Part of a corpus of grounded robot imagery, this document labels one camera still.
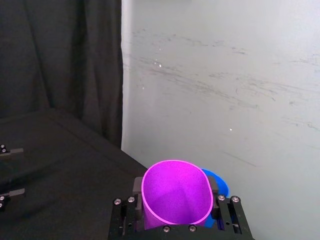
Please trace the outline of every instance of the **white wall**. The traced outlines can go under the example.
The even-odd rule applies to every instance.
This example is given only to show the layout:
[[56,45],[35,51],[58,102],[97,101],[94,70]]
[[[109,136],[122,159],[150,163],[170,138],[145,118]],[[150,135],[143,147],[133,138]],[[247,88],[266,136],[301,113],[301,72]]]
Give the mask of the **white wall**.
[[320,1],[122,0],[123,150],[221,175],[257,240],[320,237]]

